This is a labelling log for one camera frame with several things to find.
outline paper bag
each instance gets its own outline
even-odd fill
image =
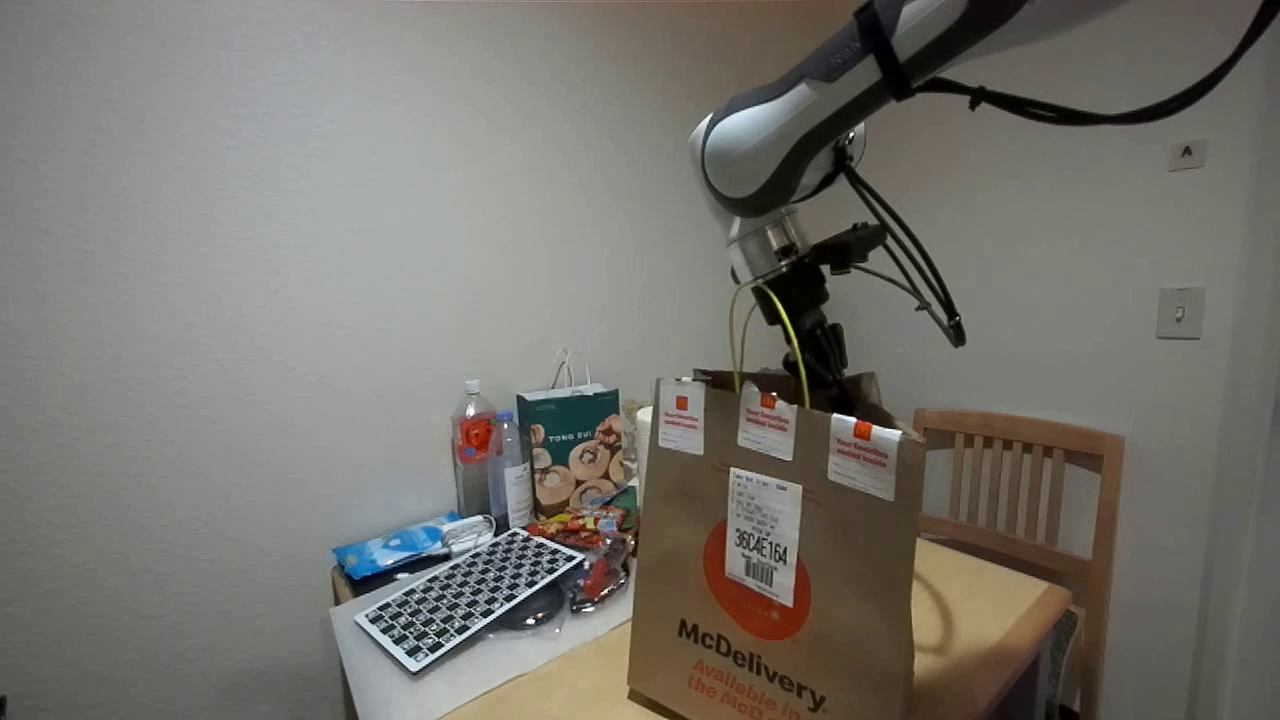
[[[909,717],[919,442],[758,388],[660,383],[654,413],[634,696],[694,720]]]

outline table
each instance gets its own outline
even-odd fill
[[[1055,679],[1055,650],[1070,628],[1070,591],[1011,567],[917,546],[912,633],[917,633],[917,693],[912,720],[981,720],[1038,717]],[[424,696],[430,679],[404,675],[372,639],[353,628],[367,599],[333,607],[353,701],[365,720],[435,717]],[[453,720],[552,720],[566,710],[591,710],[609,720],[654,720],[644,706],[629,701],[629,597],[591,621],[566,621],[545,635],[549,661],[533,661],[533,635],[505,635],[470,650],[433,669],[433,686],[482,690],[491,669],[525,661],[521,673],[496,669],[496,690],[453,710]]]

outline chair back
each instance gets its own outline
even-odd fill
[[[1096,720],[1125,442],[1102,427],[973,407],[919,407],[912,422],[927,443],[927,464],[948,455],[945,478],[926,474],[927,484],[948,480],[948,510],[926,511],[919,535],[1072,591],[1082,633],[1064,693],[1070,701],[1082,696],[1084,720]]]

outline bottle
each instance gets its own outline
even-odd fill
[[[521,422],[514,407],[496,413],[499,423],[499,455],[490,480],[491,530],[525,530],[533,524],[533,480],[521,442]]]
[[[490,478],[496,455],[496,413],[482,394],[482,379],[464,383],[464,402],[453,413],[453,495],[456,511],[490,516]]]

